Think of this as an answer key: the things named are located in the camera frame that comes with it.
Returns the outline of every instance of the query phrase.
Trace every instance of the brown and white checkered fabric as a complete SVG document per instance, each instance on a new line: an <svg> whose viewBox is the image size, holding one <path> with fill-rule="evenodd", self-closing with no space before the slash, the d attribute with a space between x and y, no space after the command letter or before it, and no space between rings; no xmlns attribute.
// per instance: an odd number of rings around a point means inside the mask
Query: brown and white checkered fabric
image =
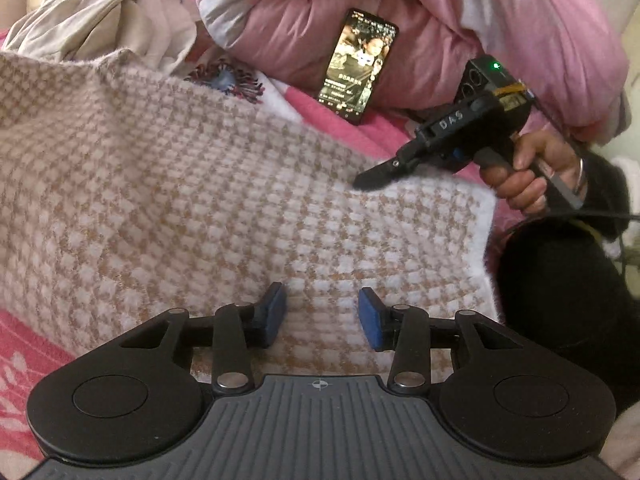
<svg viewBox="0 0 640 480"><path fill-rule="evenodd" d="M357 292L495 317L494 198L452 178L363 194L372 164L310 128L142 68L0 55L0 294L76 354L171 307L205 315L287 285L263 372L384 373ZM447 368L434 362L436 378Z"/></svg>

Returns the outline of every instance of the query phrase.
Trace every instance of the human hand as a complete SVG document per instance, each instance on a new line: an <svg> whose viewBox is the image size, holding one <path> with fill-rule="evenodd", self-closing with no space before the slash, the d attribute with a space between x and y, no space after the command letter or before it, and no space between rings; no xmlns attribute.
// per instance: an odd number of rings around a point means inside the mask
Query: human hand
<svg viewBox="0 0 640 480"><path fill-rule="evenodd" d="M540 213L546 205L546 180L536 177L527 168L539 157L564 181L569 189L575 189L580 179L580 158L574 149L557 134L540 130L521 136L515 145L511 173L500 166L490 166L480 171L482 179L495 189L500 198L507 199L512 209L525 214Z"/></svg>

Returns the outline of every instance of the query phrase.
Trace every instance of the phone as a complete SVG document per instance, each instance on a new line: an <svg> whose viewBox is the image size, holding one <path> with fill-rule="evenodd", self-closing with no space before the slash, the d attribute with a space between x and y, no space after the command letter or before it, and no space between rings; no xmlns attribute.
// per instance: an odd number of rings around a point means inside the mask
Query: phone
<svg viewBox="0 0 640 480"><path fill-rule="evenodd" d="M351 124L367 108L398 27L359 9L350 9L340 28L318 102Z"/></svg>

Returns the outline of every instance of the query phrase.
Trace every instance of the black pants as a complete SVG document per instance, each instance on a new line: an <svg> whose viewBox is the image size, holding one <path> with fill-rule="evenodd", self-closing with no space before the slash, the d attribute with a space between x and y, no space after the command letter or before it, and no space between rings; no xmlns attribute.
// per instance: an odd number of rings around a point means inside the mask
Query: black pants
<svg viewBox="0 0 640 480"><path fill-rule="evenodd" d="M524 226L497 279L509 327L598 375L618 413L640 400L640 305L588 232L552 220Z"/></svg>

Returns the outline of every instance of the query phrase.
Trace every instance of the pink comforter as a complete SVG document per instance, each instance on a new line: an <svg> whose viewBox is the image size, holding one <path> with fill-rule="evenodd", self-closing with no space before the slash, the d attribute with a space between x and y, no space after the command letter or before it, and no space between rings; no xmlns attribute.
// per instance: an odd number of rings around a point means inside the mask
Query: pink comforter
<svg viewBox="0 0 640 480"><path fill-rule="evenodd" d="M399 26L373 97L426 108L453 98L482 52L526 81L568 126L618 112L628 62L596 0L198 0L214 40L266 75L317 91L350 7Z"/></svg>

